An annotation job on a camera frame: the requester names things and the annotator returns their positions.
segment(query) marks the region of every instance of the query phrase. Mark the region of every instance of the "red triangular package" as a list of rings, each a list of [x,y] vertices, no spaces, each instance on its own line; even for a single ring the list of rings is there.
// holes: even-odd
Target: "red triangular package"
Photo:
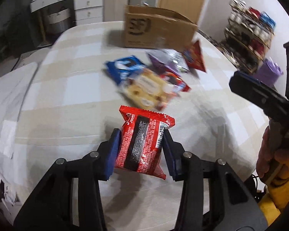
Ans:
[[[197,40],[189,48],[185,49],[181,54],[184,57],[186,64],[189,68],[198,69],[203,72],[207,72],[206,67],[204,65],[199,40]]]

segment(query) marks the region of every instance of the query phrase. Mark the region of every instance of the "cardboard box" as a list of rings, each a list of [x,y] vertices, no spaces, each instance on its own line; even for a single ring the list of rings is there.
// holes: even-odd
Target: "cardboard box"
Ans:
[[[125,47],[182,51],[191,44],[196,30],[196,24],[177,12],[126,6]]]

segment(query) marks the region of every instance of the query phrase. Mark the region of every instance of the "blue gripper pad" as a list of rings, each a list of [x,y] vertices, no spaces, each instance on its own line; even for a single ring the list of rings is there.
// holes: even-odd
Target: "blue gripper pad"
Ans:
[[[115,128],[108,141],[102,142],[97,149],[100,155],[99,171],[96,171],[99,180],[107,181],[113,174],[116,158],[121,144],[121,130]]]
[[[181,143],[174,142],[167,129],[164,130],[162,141],[167,168],[174,181],[184,180],[181,156],[185,152]]]

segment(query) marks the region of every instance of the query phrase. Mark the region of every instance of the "black cable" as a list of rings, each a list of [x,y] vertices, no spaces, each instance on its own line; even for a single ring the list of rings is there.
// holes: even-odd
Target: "black cable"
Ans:
[[[256,179],[256,191],[258,190],[258,178],[259,176],[253,175],[253,179]]]
[[[15,67],[16,67],[16,65],[18,64],[19,60],[20,60],[20,57],[18,57],[18,60],[16,61],[15,65],[12,67],[12,70],[11,70],[11,71],[13,71],[13,70],[14,70],[14,68],[15,68]]]

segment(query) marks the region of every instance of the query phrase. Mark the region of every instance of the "checkered tablecloth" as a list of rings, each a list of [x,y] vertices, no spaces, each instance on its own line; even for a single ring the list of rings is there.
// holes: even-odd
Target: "checkered tablecloth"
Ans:
[[[14,183],[22,202],[53,162],[81,158],[120,128],[121,105],[129,105],[105,72],[104,63],[135,55],[149,64],[144,49],[122,47],[123,22],[81,25],[67,30],[39,67],[25,97],[14,146]],[[225,159],[242,179],[255,169],[268,119],[261,109],[228,86],[235,67],[205,38],[207,73],[183,80],[192,88],[163,111],[176,120],[174,141],[201,159]],[[115,230],[170,230],[182,183],[116,170],[100,191],[108,227]]]

